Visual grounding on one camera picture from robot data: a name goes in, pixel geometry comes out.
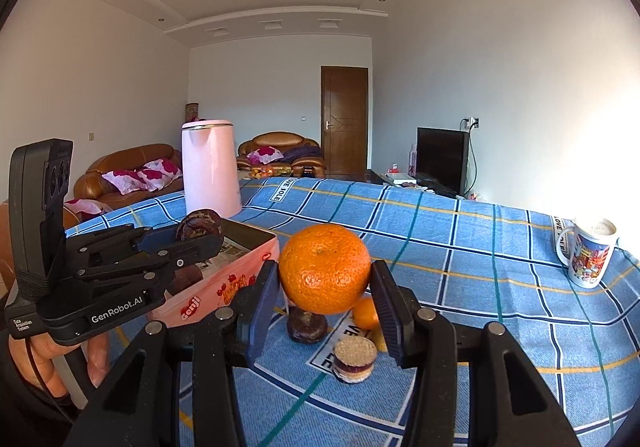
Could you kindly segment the person left hand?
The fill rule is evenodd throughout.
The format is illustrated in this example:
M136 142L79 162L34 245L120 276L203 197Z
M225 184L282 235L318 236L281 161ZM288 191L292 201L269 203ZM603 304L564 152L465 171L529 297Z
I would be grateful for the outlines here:
M41 389L37 375L29 361L26 341L8 338L9 352L15 367L21 377L31 385ZM49 334L39 334L30 338L30 350L35 365L38 368L42 381L46 383L50 393L55 398L64 397L67 387L63 383L58 370L53 366L53 360L79 349L79 345L62 346L53 341ZM87 342L87 372L92 384L98 387L110 370L108 361L108 350L110 349L110 339L107 333L91 337Z

